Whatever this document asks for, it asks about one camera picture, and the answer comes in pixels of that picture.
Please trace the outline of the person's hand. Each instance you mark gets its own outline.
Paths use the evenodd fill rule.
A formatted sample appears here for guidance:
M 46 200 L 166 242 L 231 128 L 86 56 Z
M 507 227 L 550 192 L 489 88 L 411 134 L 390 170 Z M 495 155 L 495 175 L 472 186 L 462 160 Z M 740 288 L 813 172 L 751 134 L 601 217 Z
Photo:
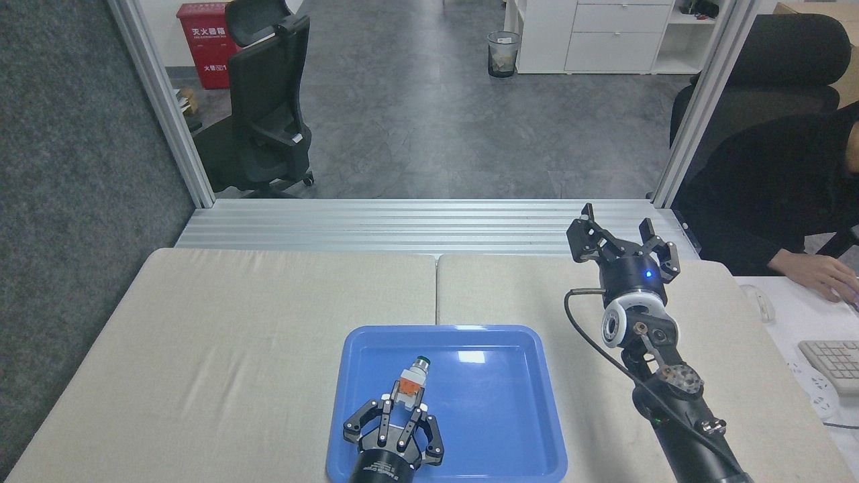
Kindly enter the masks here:
M 830 302 L 857 303 L 856 273 L 832 257 L 779 250 L 767 267 Z

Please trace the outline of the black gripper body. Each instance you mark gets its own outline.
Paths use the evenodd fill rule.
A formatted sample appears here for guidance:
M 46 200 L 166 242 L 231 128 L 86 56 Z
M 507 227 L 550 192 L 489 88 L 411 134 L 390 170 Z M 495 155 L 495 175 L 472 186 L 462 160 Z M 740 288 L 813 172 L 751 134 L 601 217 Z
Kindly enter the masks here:
M 389 442 L 379 447 L 375 440 L 361 440 L 358 443 L 358 456 L 349 477 L 349 482 L 412 482 L 421 465 L 419 447 L 410 440 L 405 452 L 398 452 L 397 446 Z
M 614 260 L 599 260 L 599 282 L 604 288 L 603 306 L 606 307 L 623 294 L 645 291 L 660 297 L 662 304 L 668 296 L 662 272 L 650 256 L 622 256 Z

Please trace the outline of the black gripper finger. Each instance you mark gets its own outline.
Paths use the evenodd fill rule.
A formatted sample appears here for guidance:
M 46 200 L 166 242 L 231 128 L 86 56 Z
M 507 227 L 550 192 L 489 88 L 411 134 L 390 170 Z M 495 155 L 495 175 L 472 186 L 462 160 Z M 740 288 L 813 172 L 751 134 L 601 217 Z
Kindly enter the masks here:
M 594 260 L 608 263 L 625 255 L 625 242 L 620 241 L 595 222 L 593 205 L 585 204 L 580 216 L 566 230 L 568 247 L 576 263 Z
M 348 443 L 356 444 L 359 450 L 393 450 L 390 442 L 390 420 L 393 410 L 391 395 L 371 398 L 356 410 L 342 426 L 342 436 Z
M 396 437 L 396 454 L 408 466 L 442 465 L 445 447 L 438 419 L 427 411 L 425 403 L 414 407 Z
M 677 248 L 674 242 L 665 242 L 654 231 L 650 218 L 639 225 L 641 247 L 636 255 L 642 259 L 640 269 L 642 281 L 648 285 L 663 285 L 672 282 L 680 273 Z

